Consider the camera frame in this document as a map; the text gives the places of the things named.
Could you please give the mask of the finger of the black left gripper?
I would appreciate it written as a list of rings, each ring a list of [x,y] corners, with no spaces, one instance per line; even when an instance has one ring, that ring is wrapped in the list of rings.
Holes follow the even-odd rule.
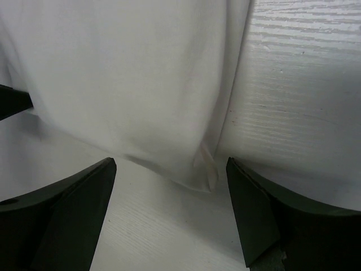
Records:
[[[15,90],[1,85],[0,89],[0,120],[33,108],[30,95],[27,92]]]

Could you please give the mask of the white printed t-shirt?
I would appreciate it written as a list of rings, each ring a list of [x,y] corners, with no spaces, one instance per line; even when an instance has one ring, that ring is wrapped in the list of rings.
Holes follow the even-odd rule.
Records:
[[[248,1],[2,1],[1,81],[79,140],[212,191]]]

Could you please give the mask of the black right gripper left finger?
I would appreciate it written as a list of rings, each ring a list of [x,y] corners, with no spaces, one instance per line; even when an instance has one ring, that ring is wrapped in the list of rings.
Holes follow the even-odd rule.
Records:
[[[1,270],[89,270],[115,183],[106,158],[1,202]]]

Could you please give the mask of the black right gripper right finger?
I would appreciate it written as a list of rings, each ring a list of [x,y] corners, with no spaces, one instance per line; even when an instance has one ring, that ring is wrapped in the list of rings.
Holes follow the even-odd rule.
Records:
[[[226,174],[247,268],[360,269],[360,212],[297,194],[233,158]]]

